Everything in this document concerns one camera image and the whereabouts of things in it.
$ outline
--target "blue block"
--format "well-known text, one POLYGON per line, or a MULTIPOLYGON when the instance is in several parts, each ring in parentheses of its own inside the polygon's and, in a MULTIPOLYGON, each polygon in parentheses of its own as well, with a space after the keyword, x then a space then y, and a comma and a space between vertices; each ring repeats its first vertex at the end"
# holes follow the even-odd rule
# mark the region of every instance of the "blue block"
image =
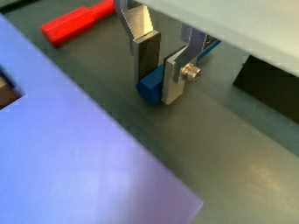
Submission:
POLYGON ((161 65, 135 85, 138 93, 150 104, 163 97, 165 65, 161 65))

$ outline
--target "white shelf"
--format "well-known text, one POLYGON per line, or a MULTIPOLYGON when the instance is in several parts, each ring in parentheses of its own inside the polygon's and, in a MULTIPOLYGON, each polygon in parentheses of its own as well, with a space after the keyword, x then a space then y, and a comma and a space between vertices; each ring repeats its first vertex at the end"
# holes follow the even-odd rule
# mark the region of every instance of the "white shelf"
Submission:
POLYGON ((298 0, 138 0, 299 76, 298 0))

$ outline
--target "gray surface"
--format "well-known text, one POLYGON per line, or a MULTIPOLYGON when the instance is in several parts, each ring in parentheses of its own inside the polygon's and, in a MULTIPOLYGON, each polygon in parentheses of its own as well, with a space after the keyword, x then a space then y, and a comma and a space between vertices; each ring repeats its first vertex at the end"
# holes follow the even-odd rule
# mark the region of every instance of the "gray surface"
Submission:
MULTIPOLYGON (((41 1, 7 15, 99 105, 130 130, 205 206, 194 224, 299 223, 299 127, 233 87, 248 54, 222 43, 202 62, 205 75, 171 105, 137 94, 127 35, 113 16, 63 48, 39 26, 97 1, 41 1)), ((181 43, 181 23, 154 15, 163 55, 181 43)))

